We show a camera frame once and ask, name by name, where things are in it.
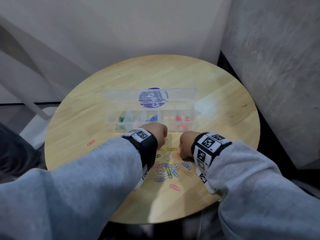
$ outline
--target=hand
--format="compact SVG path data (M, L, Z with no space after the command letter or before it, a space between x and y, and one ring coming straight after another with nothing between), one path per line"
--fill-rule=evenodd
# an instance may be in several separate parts
M154 134L158 141L158 149L160 149L165 144L165 137L167 137L168 135L168 128L165 125L157 122L151 122L140 126L140 128L143 128Z
M200 132L187 131L180 137L180 157L186 159L187 157L193 157L191 147L195 138L200 135Z

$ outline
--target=gray sleeve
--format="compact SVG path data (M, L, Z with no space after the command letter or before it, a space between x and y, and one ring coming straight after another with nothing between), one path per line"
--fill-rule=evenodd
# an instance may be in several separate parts
M140 155L115 137L53 171L0 185L0 239L98 239L142 176Z
M207 180L224 193L218 213L226 239L320 239L320 201L241 141L214 159Z

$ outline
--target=plastic organizer box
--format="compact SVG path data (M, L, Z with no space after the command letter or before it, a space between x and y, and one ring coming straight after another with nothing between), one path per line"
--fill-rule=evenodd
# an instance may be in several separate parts
M164 124L169 132L192 130L195 120L195 88L151 88L104 90L108 101L106 122L116 132L128 132L152 121Z

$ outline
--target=person's right arm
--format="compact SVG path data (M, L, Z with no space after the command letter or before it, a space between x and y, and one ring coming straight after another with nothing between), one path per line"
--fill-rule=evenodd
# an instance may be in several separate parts
M192 156L199 134L181 136L182 158ZM206 178L224 193L218 213L227 239L320 239L320 201L243 142L235 141L215 157Z

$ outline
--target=round wooden table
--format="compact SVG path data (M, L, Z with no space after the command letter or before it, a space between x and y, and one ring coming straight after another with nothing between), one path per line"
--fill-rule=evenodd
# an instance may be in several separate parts
M257 149L260 122L248 91L232 75L203 60L178 55L132 58L109 66L75 87L62 101L51 119L45 141L45 158L53 170L88 153L110 137L120 136L106 123L109 103L102 90L196 88L197 113L192 130L216 132L231 141L242 140ZM169 133L165 147L179 147L181 133ZM170 163L179 161L177 152ZM156 159L167 162L166 153ZM177 170L179 177L155 182L151 169L141 188L132 191L111 218L130 224L159 223L186 217L218 201L195 171L193 176ZM180 191L170 188L180 187Z

